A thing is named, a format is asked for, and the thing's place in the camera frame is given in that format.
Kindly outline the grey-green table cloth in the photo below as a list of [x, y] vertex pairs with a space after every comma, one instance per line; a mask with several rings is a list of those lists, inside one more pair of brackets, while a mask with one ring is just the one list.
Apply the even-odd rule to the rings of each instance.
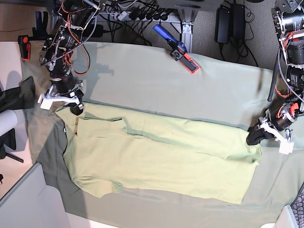
[[[201, 70], [190, 74], [162, 48], [91, 42], [91, 60], [74, 54], [74, 67], [90, 66], [82, 77], [84, 101], [150, 113], [225, 124], [247, 130], [268, 107], [272, 72], [193, 54]], [[39, 104], [25, 111], [33, 162], [47, 185], [61, 193], [66, 212], [122, 228], [258, 228], [274, 223], [304, 182], [304, 121], [292, 125], [294, 150], [278, 152], [262, 141], [262, 161], [240, 205], [172, 192], [124, 189], [96, 198], [70, 179], [63, 161], [63, 122]]]

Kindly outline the black power adapter right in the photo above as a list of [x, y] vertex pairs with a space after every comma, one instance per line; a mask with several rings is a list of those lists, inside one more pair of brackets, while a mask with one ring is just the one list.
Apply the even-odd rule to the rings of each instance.
[[230, 10], [218, 8], [216, 11], [216, 25], [214, 40], [220, 44], [227, 44], [229, 40]]

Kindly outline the aluminium frame post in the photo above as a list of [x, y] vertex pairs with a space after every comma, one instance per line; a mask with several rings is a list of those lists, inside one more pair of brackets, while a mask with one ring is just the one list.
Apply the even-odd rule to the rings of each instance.
[[180, 41], [185, 45], [188, 53], [192, 52], [193, 27], [198, 11], [190, 9], [178, 9], [180, 22], [171, 22], [171, 25], [179, 32]]

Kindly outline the black power brick left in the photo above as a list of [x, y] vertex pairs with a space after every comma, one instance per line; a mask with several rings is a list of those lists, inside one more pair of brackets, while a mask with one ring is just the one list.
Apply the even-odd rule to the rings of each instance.
[[97, 24], [93, 34], [91, 37], [93, 38], [101, 38], [103, 34], [105, 33], [103, 25]]

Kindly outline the blue orange clamp centre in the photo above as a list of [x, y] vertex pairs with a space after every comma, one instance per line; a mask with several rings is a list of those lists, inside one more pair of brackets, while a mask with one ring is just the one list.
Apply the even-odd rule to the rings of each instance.
[[170, 32], [159, 24], [155, 25], [153, 29], [170, 45], [172, 48], [170, 56], [175, 61], [180, 61], [191, 74], [200, 69], [199, 65], [188, 55], [187, 49], [181, 41], [176, 40]]

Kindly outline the light yellow-green T-shirt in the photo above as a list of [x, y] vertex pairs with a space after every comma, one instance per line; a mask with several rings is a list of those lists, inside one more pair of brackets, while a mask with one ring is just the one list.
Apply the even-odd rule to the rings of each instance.
[[90, 103], [56, 114], [69, 176], [98, 198], [128, 188], [240, 204], [262, 159], [246, 131], [226, 125]]

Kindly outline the dark green cloth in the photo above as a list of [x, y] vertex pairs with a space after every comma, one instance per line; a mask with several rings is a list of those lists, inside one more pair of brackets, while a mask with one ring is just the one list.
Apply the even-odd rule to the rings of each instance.
[[0, 112], [34, 108], [35, 84], [32, 76], [24, 80], [20, 87], [0, 91]]

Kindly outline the black power adapter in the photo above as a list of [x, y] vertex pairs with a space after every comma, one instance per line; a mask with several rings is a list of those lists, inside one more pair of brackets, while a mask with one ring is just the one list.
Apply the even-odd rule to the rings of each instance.
[[214, 40], [220, 44], [227, 44], [229, 40], [230, 10], [218, 8], [216, 11], [216, 25]]
[[231, 5], [231, 36], [236, 39], [245, 37], [245, 7], [242, 4]]

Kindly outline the white bin bottom left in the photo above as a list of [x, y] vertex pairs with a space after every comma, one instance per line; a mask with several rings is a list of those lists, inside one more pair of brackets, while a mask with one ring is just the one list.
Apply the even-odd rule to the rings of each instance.
[[46, 184], [36, 163], [0, 200], [2, 228], [68, 228], [70, 224], [57, 188]]

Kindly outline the blue orange clamp left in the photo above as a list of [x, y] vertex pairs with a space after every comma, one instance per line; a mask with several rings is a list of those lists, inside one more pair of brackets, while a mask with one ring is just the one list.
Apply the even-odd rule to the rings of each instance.
[[49, 40], [52, 37], [47, 32], [48, 26], [48, 12], [44, 11], [43, 14], [40, 11], [35, 12], [36, 27], [32, 28], [32, 36], [28, 35], [18, 36], [18, 45], [22, 61], [29, 61], [31, 55], [31, 41], [37, 40]]

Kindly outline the blue orange clamp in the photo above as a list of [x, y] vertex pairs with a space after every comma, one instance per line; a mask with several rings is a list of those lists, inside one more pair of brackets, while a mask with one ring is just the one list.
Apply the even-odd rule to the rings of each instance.
[[187, 49], [181, 41], [176, 40], [170, 32], [159, 24], [155, 25], [153, 29], [170, 45], [172, 48], [170, 56], [175, 61], [180, 61], [191, 74], [200, 69], [199, 65], [188, 55]]
[[49, 40], [52, 37], [47, 32], [48, 26], [48, 12], [44, 11], [43, 14], [40, 11], [35, 12], [36, 27], [32, 28], [32, 36], [28, 35], [18, 36], [18, 45], [22, 61], [29, 61], [31, 55], [31, 41], [37, 40]]

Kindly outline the white cylinder post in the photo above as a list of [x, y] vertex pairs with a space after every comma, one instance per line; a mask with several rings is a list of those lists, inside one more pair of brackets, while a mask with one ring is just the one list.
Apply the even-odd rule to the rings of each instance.
[[18, 124], [18, 118], [14, 111], [6, 110], [0, 113], [0, 136], [4, 135]]

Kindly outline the white power strip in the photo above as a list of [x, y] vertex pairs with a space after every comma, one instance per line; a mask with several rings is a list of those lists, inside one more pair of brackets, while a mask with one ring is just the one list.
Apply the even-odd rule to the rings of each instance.
[[122, 11], [109, 13], [110, 18], [117, 21], [167, 21], [171, 12], [142, 12], [137, 15], [135, 12]]

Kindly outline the patterned mat corner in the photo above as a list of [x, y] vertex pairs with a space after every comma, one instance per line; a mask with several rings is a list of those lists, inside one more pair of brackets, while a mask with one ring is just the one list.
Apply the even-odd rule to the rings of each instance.
[[304, 185], [301, 186], [295, 200], [291, 204], [295, 220], [299, 228], [304, 227]]

